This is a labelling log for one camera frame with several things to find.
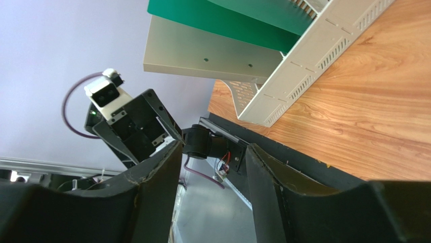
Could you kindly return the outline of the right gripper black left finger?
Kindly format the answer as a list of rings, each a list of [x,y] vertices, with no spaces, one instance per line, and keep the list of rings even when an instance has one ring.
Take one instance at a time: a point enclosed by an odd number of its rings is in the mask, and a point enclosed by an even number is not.
[[[181,163],[173,141],[88,190],[1,183],[1,242],[168,242]]]

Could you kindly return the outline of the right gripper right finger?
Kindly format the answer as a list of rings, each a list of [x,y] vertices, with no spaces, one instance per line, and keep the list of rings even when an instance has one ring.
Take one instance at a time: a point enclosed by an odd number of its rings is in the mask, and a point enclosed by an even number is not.
[[[338,190],[256,144],[245,155],[258,242],[430,242],[430,183],[368,181]]]

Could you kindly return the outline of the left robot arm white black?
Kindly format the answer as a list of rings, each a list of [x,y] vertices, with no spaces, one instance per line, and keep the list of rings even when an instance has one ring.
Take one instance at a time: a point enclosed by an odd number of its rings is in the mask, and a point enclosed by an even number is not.
[[[93,133],[127,168],[150,158],[167,138],[180,141],[183,154],[196,159],[221,158],[228,151],[228,140],[202,125],[182,130],[153,89],[135,98],[116,87],[87,94],[101,115]]]

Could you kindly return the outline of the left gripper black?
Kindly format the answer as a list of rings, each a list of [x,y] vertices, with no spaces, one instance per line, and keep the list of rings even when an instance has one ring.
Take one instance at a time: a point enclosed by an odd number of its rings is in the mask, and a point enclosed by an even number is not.
[[[169,137],[185,143],[183,131],[153,89],[121,105],[110,119],[100,118],[92,130],[125,166],[150,158]]]

